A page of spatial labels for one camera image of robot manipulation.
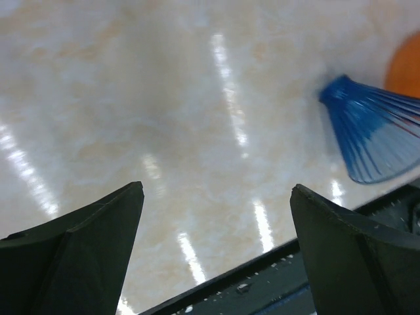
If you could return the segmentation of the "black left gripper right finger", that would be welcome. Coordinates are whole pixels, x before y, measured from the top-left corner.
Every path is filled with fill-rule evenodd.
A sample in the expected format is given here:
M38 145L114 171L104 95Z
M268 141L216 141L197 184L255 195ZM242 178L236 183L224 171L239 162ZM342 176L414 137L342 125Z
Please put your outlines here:
M290 208L318 314L418 314L419 233L341 207L301 184Z

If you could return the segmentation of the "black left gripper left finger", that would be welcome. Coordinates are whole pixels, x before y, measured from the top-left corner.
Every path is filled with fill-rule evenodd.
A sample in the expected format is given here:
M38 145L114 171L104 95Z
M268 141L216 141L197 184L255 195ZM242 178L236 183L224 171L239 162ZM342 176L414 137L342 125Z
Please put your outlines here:
M141 182L1 240L2 314L115 314L144 204Z

